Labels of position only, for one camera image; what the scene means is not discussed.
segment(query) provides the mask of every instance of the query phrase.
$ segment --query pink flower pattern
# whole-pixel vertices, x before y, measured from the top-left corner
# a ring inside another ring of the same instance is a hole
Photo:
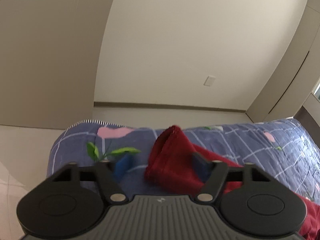
[[[120,128],[108,128],[108,127],[100,127],[98,129],[97,135],[102,139],[111,139],[111,138],[121,138],[126,136],[128,133],[131,133],[134,129],[128,127],[120,127]]]
[[[270,142],[276,142],[275,138],[273,137],[273,135],[269,132],[264,132],[264,135],[268,138],[268,140]]]

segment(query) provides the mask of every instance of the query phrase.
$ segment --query white wall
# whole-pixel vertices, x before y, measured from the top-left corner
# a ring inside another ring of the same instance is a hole
[[[120,107],[94,107],[93,118],[131,127],[154,129],[168,128],[174,124],[189,128],[224,123],[251,123],[245,113]]]
[[[114,0],[95,101],[246,110],[307,0]],[[217,77],[212,87],[203,83]]]

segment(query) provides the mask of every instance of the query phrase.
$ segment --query wall outlet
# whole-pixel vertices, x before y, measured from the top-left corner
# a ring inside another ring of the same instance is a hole
[[[215,80],[216,80],[216,77],[208,76],[203,85],[207,87],[211,87]]]

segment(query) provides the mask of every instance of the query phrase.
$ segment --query logo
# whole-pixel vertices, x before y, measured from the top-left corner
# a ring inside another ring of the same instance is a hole
[[[160,202],[160,203],[162,203],[162,202],[165,201],[165,198],[163,198],[163,197],[162,197],[162,198],[158,198],[157,201]]]

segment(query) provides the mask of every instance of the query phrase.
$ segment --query ridged plastic surface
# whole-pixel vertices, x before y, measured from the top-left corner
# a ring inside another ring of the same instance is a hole
[[[36,240],[25,236],[24,240]],[[199,205],[188,196],[135,196],[113,206],[92,230],[74,240],[253,240],[229,228],[211,206]],[[279,238],[302,240],[297,234]]]

